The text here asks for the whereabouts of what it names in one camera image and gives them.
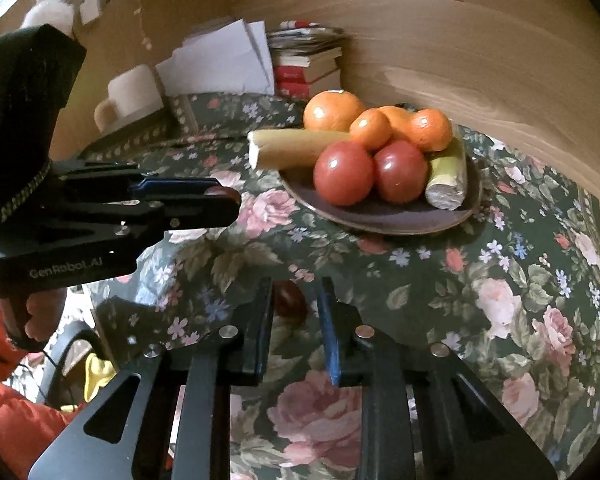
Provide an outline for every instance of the white paper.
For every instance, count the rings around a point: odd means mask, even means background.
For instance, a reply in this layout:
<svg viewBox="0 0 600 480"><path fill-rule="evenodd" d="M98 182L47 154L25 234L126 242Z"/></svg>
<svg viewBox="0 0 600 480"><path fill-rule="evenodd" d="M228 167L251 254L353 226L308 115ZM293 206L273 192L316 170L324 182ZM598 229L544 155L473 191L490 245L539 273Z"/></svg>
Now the white paper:
<svg viewBox="0 0 600 480"><path fill-rule="evenodd" d="M266 93L267 95L274 95L276 93L276 80L273 75L273 62L271 60L271 52L269 51L269 43L267 43L267 31L264 22L249 23L247 32L249 33L251 44L256 49L262 69L267 76L267 81L269 81Z"/></svg>
<svg viewBox="0 0 600 480"><path fill-rule="evenodd" d="M193 38L203 36L204 34L208 34L210 32L215 32L216 30L226 27L234 21L235 18L232 18L231 16L225 16L224 18L216 18L205 23L200 23L199 25L194 25L191 28L191 34L189 34L182 42L182 46L188 45L190 40Z"/></svg>
<svg viewBox="0 0 600 480"><path fill-rule="evenodd" d="M270 81L258 56L259 50L251 43L244 20L239 20L191 38L156 69L169 97L205 92L273 94L272 71Z"/></svg>

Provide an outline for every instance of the dark brown plate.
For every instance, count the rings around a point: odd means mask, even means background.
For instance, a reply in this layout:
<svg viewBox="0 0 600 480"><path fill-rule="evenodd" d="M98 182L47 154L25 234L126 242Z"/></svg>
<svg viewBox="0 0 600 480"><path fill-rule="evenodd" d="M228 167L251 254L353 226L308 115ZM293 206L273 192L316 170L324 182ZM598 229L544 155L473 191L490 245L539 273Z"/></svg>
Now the dark brown plate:
<svg viewBox="0 0 600 480"><path fill-rule="evenodd" d="M423 235L437 233L461 224L480 205L482 184L480 173L467 157L468 191L464 203L455 211L436 209L423 198L406 206L392 205L372 192L351 207L336 207L325 202L314 187L313 169L297 168L280 171L286 190L319 215L353 229L383 235Z"/></svg>

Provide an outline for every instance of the red book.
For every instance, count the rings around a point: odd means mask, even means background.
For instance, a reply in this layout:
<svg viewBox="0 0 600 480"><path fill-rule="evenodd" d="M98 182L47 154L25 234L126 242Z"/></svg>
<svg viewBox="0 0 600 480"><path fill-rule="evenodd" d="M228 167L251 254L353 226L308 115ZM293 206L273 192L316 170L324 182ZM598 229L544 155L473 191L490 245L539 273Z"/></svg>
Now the red book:
<svg viewBox="0 0 600 480"><path fill-rule="evenodd" d="M276 81L289 82L289 83L312 83L325 76L326 74L330 74L334 70L337 70L338 66L336 65L335 59L321 59L311 63L311 65L304 66L276 66L273 69L274 76L276 77Z"/></svg>
<svg viewBox="0 0 600 480"><path fill-rule="evenodd" d="M297 97L299 99L311 99L325 90L341 90L340 70L334 70L325 77L312 83L292 83L281 81L276 83L278 94L285 97Z"/></svg>

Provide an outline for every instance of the stack of books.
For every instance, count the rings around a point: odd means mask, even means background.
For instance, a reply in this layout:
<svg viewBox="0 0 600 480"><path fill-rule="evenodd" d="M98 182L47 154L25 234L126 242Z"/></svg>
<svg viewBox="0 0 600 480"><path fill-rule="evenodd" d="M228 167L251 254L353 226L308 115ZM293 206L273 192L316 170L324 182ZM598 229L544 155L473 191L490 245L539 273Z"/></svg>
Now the stack of books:
<svg viewBox="0 0 600 480"><path fill-rule="evenodd" d="M325 90L340 90L336 58L339 47L307 56L272 56L276 91L282 96L311 99Z"/></svg>
<svg viewBox="0 0 600 480"><path fill-rule="evenodd" d="M341 28L317 23L283 22L268 32L277 94L311 99L325 90L340 90L336 58L345 38Z"/></svg>

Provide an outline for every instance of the red tomato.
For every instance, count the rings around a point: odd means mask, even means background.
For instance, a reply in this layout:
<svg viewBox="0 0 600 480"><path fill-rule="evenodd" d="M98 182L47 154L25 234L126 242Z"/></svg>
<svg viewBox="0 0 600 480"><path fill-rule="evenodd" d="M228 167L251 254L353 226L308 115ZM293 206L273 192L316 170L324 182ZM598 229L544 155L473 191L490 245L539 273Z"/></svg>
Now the red tomato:
<svg viewBox="0 0 600 480"><path fill-rule="evenodd" d="M290 322L303 324L308 310L300 287L291 280L273 282L273 310Z"/></svg>
<svg viewBox="0 0 600 480"><path fill-rule="evenodd" d="M422 152L406 140L396 140L376 153L376 189L383 200L406 204L424 191L429 165Z"/></svg>
<svg viewBox="0 0 600 480"><path fill-rule="evenodd" d="M314 186L331 205L354 205L374 186L373 159L360 144L334 142L315 163Z"/></svg>

